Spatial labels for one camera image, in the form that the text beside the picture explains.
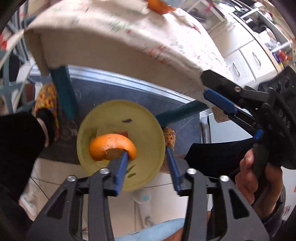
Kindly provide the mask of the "orange peel piece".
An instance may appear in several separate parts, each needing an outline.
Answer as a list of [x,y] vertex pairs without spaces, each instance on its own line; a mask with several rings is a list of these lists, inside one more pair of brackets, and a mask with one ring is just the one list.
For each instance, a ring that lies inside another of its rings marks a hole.
[[98,136],[91,141],[89,146],[89,154],[94,161],[111,161],[119,158],[123,151],[128,152],[129,161],[133,161],[137,157],[137,149],[133,142],[118,133]]
[[147,0],[147,7],[161,15],[167,14],[177,9],[160,0]]

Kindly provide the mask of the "yellow plastic trash bin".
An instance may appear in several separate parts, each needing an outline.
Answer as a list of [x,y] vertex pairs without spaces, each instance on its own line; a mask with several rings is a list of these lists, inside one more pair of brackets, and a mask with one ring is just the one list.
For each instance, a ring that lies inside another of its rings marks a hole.
[[154,115],[127,100],[110,100],[93,108],[79,127],[76,146],[79,162],[89,175],[127,152],[123,192],[141,189],[153,180],[166,149],[163,130]]

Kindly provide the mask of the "white kitchen cabinets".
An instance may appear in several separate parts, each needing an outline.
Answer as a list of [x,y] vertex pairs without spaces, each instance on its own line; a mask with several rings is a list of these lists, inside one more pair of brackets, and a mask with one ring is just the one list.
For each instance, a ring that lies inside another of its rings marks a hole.
[[293,43],[256,6],[241,1],[182,1],[180,8],[207,30],[233,81],[256,88],[283,71]]

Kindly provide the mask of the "teal table leg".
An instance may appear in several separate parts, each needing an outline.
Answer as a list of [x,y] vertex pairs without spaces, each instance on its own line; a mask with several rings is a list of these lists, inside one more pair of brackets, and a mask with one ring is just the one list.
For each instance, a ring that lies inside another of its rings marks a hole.
[[49,71],[63,111],[70,120],[73,120],[78,113],[78,102],[72,87],[68,67],[61,66],[56,69],[49,69]]
[[176,123],[185,118],[198,114],[207,110],[208,106],[198,100],[188,102],[175,109],[165,111],[156,115],[156,119],[161,127],[167,127],[171,123]]

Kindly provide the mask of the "colourful right slipper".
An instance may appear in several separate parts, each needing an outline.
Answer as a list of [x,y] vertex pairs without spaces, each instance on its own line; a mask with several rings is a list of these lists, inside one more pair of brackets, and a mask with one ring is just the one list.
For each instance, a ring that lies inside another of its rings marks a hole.
[[165,127],[163,128],[163,134],[164,134],[166,147],[171,147],[174,150],[175,143],[176,143],[175,131],[170,127]]

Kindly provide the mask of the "colourful slipper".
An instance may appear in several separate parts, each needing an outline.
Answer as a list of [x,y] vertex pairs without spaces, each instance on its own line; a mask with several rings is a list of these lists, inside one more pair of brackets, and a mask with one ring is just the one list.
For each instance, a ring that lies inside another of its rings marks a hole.
[[174,150],[175,143],[176,143],[175,131],[170,127],[165,127],[163,128],[163,134],[164,134],[166,147],[171,147]]
[[48,132],[49,142],[58,140],[60,126],[58,119],[58,97],[55,85],[52,82],[42,86],[37,96],[34,116],[40,118]]

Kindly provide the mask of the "colourful left slipper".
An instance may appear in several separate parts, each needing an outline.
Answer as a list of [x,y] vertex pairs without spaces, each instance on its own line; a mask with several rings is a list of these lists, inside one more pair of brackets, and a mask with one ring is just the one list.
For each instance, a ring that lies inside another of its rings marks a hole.
[[58,140],[60,126],[58,119],[58,97],[55,85],[52,82],[42,86],[37,96],[34,116],[40,118],[48,132],[49,142]]

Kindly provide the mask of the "floral tablecloth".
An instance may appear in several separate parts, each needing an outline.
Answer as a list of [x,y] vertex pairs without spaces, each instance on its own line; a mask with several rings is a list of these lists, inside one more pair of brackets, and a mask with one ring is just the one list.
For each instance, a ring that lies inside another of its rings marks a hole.
[[60,1],[24,33],[43,76],[75,65],[114,72],[204,102],[205,70],[229,77],[204,27],[182,9],[136,11],[136,1]]

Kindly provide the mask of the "folding chair rack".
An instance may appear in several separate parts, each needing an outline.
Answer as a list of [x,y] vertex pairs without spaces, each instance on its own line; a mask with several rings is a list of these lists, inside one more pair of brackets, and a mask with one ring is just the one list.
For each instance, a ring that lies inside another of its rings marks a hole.
[[1,115],[30,111],[35,104],[35,62],[24,39],[28,13],[28,1],[1,1]]

